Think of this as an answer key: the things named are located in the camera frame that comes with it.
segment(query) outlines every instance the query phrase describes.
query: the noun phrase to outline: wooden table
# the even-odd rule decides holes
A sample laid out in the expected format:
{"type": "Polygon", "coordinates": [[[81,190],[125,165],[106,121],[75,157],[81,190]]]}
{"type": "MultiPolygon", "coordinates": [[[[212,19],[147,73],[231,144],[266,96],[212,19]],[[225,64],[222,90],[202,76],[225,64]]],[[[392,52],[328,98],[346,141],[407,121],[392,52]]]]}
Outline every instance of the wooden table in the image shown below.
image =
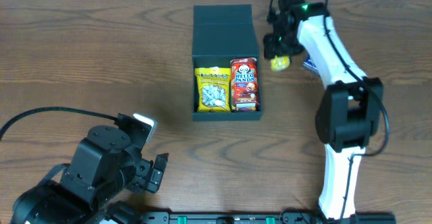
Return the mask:
{"type": "MultiPolygon", "coordinates": [[[[324,90],[302,68],[303,56],[281,73],[263,64],[260,121],[191,121],[192,7],[242,3],[252,4],[261,42],[271,31],[269,0],[0,0],[0,123],[53,105],[156,119],[143,154],[170,153],[161,189],[116,198],[140,211],[314,209],[325,162],[314,118],[324,90]]],[[[329,4],[354,60],[385,84],[390,118],[385,153],[362,161],[356,208],[392,211],[398,223],[432,221],[431,4],[329,4]]],[[[15,124],[0,143],[0,219],[8,223],[15,199],[54,164],[70,162],[99,124],[111,122],[43,113],[15,124]]],[[[381,122],[369,150],[382,139],[381,122]]]]}

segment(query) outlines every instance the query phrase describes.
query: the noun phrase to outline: box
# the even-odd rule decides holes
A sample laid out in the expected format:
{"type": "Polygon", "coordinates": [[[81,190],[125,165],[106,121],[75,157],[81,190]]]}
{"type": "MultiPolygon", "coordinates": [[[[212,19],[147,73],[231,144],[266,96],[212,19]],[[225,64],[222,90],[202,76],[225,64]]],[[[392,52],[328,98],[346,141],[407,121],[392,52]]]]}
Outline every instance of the box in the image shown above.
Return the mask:
{"type": "Polygon", "coordinates": [[[259,47],[252,24],[251,5],[196,5],[194,6],[194,36],[192,41],[194,77],[193,121],[259,120],[263,114],[259,47]],[[195,68],[226,67],[236,58],[257,59],[260,105],[255,112],[198,113],[199,93],[195,68]]]}

